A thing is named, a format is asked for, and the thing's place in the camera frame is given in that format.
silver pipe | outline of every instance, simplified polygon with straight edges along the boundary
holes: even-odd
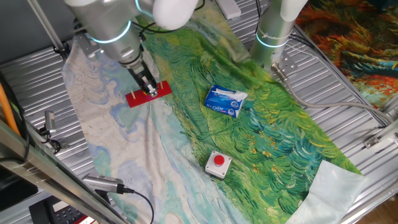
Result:
[[[45,29],[47,35],[50,37],[53,45],[55,46],[56,50],[63,49],[63,44],[58,37],[57,33],[51,26],[50,21],[45,16],[43,9],[40,7],[40,4],[37,0],[27,0],[29,5],[31,6],[32,10],[35,12],[37,18],[39,19],[40,23],[42,24],[43,28]]]

blue and white package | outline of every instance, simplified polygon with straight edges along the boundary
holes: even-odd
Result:
[[[213,85],[206,96],[205,106],[212,110],[237,118],[247,93],[231,91],[219,85]]]

metal table surface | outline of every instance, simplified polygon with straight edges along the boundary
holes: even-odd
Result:
[[[242,10],[242,15],[228,21],[228,24],[242,43],[250,48],[258,20],[256,5],[254,0],[236,2]],[[268,3],[268,0],[261,1],[263,8],[267,7]],[[286,46],[285,52],[297,65],[297,71],[288,76],[298,96],[311,103],[353,101],[369,104],[336,67],[325,66],[312,55],[308,55],[313,52],[303,44],[291,40],[288,45],[293,48]],[[69,145],[68,149],[61,150],[57,156],[81,177],[95,172],[95,168],[63,84],[60,73],[62,66],[61,57],[50,48],[0,65],[0,70],[25,108],[27,120],[36,128],[44,125],[44,110],[55,112],[57,134],[54,138],[66,141]],[[379,195],[377,200],[373,201],[385,186],[398,179],[398,146],[391,144],[378,154],[365,148],[363,142],[378,133],[381,124],[364,109],[304,109],[350,161],[371,180],[350,211],[363,205],[366,207],[344,222],[353,223],[392,196]],[[0,223],[31,222],[27,207],[48,196],[48,193],[40,191],[37,195],[1,212]]]

white fabric corner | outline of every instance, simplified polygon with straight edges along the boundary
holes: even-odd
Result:
[[[333,224],[348,212],[368,178],[322,161],[307,198],[286,224]]]

glowing blue ring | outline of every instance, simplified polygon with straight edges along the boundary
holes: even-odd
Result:
[[[91,39],[94,40],[95,42],[99,43],[99,44],[108,44],[108,43],[112,43],[112,42],[115,42],[115,41],[119,40],[119,39],[122,38],[124,35],[126,35],[127,32],[129,31],[130,27],[131,27],[131,21],[129,21],[129,22],[127,23],[127,27],[125,28],[125,30],[124,30],[119,36],[117,36],[117,37],[115,37],[115,38],[113,38],[113,39],[111,39],[111,40],[97,40],[97,39],[94,39],[94,38],[91,38]]]
[[[269,44],[264,43],[262,40],[260,40],[258,34],[256,34],[256,37],[257,37],[257,40],[259,40],[260,44],[262,44],[262,45],[264,45],[264,46],[266,46],[266,47],[275,47],[275,48],[276,48],[276,47],[281,47],[281,46],[285,45],[285,44],[287,43],[287,41],[289,41],[289,40],[286,40],[286,42],[284,42],[284,43],[281,44],[281,45],[269,45]]]
[[[138,0],[136,0],[136,6],[137,6],[137,9],[138,9],[140,12],[144,13],[144,14],[147,15],[147,16],[151,16],[151,17],[152,17],[151,14],[149,14],[148,12],[146,12],[146,11],[144,11],[144,10],[141,9]]]

